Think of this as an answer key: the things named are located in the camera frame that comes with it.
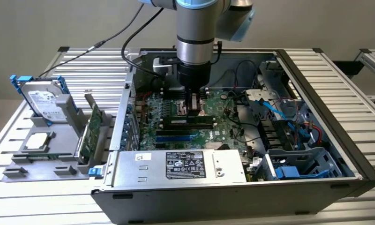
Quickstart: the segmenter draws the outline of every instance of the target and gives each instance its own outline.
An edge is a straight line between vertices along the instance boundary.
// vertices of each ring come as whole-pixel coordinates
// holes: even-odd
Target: white wall
[[[352,59],[359,48],[375,48],[375,0],[254,2],[247,38],[225,47],[320,47],[343,60]],[[89,47],[124,26],[137,7],[137,0],[0,0],[0,98],[18,98],[10,74],[37,75],[59,46]],[[104,47],[120,47],[155,11],[144,7],[137,23]],[[164,11],[131,46],[171,47],[175,38],[175,12]]]

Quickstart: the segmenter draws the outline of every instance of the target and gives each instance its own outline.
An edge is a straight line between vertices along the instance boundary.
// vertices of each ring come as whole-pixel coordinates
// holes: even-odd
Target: sticker
[[[48,91],[29,91],[33,105],[40,112],[41,116],[52,122],[67,121],[64,112],[60,107],[56,106],[56,96]]]
[[[171,121],[171,123],[187,123],[187,121],[185,120],[173,120],[173,121]]]
[[[151,153],[139,153],[135,155],[135,161],[143,161],[143,160],[151,160]]]
[[[165,163],[165,176],[169,180],[205,178],[201,151],[167,152]]]

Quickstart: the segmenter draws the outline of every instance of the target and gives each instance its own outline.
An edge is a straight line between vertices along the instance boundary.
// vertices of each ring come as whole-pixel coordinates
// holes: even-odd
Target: green circuit board
[[[179,113],[177,105],[181,100],[164,100],[159,94],[153,94],[147,99],[147,110],[151,114],[145,122],[140,123],[140,150],[183,150],[183,149],[205,149],[207,143],[224,143],[228,144],[231,149],[246,149],[246,144],[238,142],[231,137],[230,130],[234,133],[239,131],[239,126],[231,122],[224,116],[224,108],[231,97],[221,100],[220,96],[227,95],[223,91],[211,91],[207,99],[200,102],[201,116],[211,116],[215,118],[216,126],[212,129],[191,130],[189,141],[183,142],[164,142],[163,148],[156,147],[156,132],[161,130],[159,127],[161,116],[176,117],[183,115]]]
[[[89,117],[89,123],[87,125],[84,136],[81,139],[81,146],[79,148],[80,154],[85,162],[88,162],[91,156],[95,155],[99,136],[100,136],[100,124],[101,124],[101,112],[97,105],[93,105],[92,115]]]

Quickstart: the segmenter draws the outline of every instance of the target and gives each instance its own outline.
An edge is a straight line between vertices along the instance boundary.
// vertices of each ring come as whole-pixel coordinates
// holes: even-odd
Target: power supply label
[[[205,178],[201,151],[167,152],[165,158],[165,176],[169,180]]]

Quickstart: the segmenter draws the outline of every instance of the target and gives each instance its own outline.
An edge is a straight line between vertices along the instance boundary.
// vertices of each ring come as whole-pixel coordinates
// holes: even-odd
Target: robotic arm
[[[177,12],[177,81],[188,115],[200,112],[199,89],[208,84],[213,40],[242,41],[251,24],[251,0],[139,0]]]

